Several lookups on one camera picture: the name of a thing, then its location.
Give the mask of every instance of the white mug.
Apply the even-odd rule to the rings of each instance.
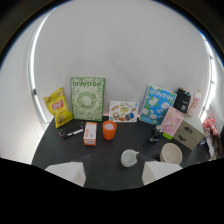
[[[137,162],[138,153],[132,149],[125,150],[121,155],[121,164],[125,167],[133,166]]]

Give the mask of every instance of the snack package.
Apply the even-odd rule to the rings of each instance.
[[[63,88],[43,98],[49,112],[55,117],[56,128],[73,119],[69,110]]]

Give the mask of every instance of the orange cup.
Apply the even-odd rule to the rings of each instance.
[[[113,130],[108,130],[108,129],[105,129],[104,128],[104,125],[105,124],[112,124],[114,126],[114,129]],[[115,135],[115,132],[116,132],[116,129],[117,129],[117,124],[113,121],[105,121],[103,122],[103,137],[106,139],[106,140],[111,140],[113,139],[114,135]]]

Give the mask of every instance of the pink box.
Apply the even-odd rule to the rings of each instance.
[[[163,136],[172,139],[183,120],[184,114],[170,106],[161,124]]]

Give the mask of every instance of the tabletop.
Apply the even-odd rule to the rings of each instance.
[[[128,168],[121,164],[121,154],[126,149],[138,151],[140,155],[149,158],[149,160],[160,161],[159,154],[162,147],[166,143],[174,143],[183,154],[180,163],[182,168],[207,162],[210,159],[207,144],[199,145],[191,150],[175,139],[168,140],[165,137],[161,137],[153,145],[150,144],[148,135],[155,125],[139,120],[137,122],[117,123],[114,138],[105,140],[102,123],[106,120],[108,120],[108,116],[104,116],[102,122],[97,122],[96,146],[88,146],[84,145],[84,132],[62,139],[59,136],[59,128],[55,127],[55,119],[53,119],[36,149],[31,165],[46,169],[50,165],[67,163],[91,155],[91,164],[83,187],[114,191],[144,186],[143,170],[138,162]]]

